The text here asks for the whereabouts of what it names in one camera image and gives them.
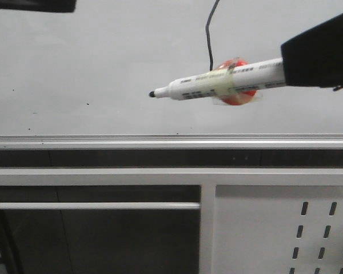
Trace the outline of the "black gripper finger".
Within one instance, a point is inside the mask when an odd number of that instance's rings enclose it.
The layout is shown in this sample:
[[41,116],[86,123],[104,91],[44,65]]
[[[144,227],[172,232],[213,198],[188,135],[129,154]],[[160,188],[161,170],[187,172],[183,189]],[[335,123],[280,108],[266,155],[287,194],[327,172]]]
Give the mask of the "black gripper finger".
[[297,87],[343,88],[343,13],[281,45],[285,82]]
[[75,10],[76,3],[76,0],[0,0],[0,9],[72,13]]

